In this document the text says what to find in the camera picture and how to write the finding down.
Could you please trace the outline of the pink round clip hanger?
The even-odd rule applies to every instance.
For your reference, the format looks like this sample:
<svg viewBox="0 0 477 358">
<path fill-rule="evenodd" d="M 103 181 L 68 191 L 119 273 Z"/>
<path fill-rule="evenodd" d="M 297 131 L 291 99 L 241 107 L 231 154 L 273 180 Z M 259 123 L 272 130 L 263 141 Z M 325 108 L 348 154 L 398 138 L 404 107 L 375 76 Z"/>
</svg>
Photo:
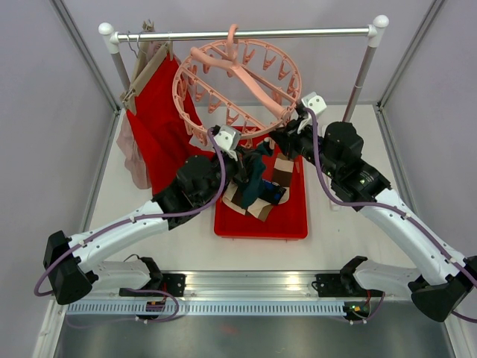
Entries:
<svg viewBox="0 0 477 358">
<path fill-rule="evenodd" d="M 223 40 L 193 47 L 172 82 L 172 99 L 187 134 L 207 146 L 210 125 L 195 104 L 219 112 L 221 124 L 235 128 L 246 142 L 285 125 L 302 93 L 300 71 L 281 48 L 238 36 L 232 24 Z"/>
</svg>

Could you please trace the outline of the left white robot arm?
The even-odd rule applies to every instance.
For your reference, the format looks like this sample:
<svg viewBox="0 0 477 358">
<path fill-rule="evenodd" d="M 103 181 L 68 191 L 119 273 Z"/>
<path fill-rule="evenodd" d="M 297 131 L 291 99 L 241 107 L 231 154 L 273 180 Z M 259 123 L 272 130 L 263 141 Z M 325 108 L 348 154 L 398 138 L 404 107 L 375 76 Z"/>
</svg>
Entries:
<svg viewBox="0 0 477 358">
<path fill-rule="evenodd" d="M 59 230 L 46 243 L 44 274 L 47 293 L 59 305 L 68 305 L 94 291 L 138 291 L 156 295 L 162 287 L 162 272 L 150 257 L 131 265 L 111 261 L 117 252 L 142 239 L 167 233 L 212 206 L 230 183 L 240 186 L 262 179 L 261 151 L 239 146 L 236 157 L 223 151 L 192 155 L 171 176 L 168 185 L 132 213 L 103 227 L 67 236 Z"/>
</svg>

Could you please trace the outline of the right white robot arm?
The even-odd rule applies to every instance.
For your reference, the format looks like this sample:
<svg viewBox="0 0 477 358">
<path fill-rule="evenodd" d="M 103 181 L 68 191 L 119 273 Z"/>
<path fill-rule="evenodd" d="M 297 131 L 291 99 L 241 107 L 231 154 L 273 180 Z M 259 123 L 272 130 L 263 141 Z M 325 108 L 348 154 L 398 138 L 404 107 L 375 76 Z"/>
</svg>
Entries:
<svg viewBox="0 0 477 358">
<path fill-rule="evenodd" d="M 456 307 L 476 287 L 476 258 L 465 257 L 439 239 L 400 198 L 390 182 L 361 157 L 364 140 L 348 122 L 333 122 L 320 136 L 293 120 L 271 132 L 271 139 L 291 159 L 313 164 L 323 190 L 337 205 L 351 207 L 386 233 L 411 259 L 413 268 L 355 257 L 341 269 L 341 288 L 350 295 L 363 289 L 409 299 L 438 322 L 449 315 L 475 323 Z"/>
</svg>

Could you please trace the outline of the teal christmas sock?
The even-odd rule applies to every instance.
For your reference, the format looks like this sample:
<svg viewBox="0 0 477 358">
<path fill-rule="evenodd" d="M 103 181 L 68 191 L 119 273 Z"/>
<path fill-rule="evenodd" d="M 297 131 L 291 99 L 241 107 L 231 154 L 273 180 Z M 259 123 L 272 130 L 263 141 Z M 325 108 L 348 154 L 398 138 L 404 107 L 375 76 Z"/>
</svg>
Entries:
<svg viewBox="0 0 477 358">
<path fill-rule="evenodd" d="M 251 162 L 252 172 L 250 183 L 247 186 L 239 186 L 242 193 L 240 207 L 243 209 L 247 209 L 251 206 L 262 194 L 264 189 L 262 175 L 266 170 L 266 165 L 263 163 L 262 157 L 271 157 L 274 152 L 269 138 L 265 138 L 256 149 L 261 153 L 261 157 L 257 157 Z"/>
</svg>

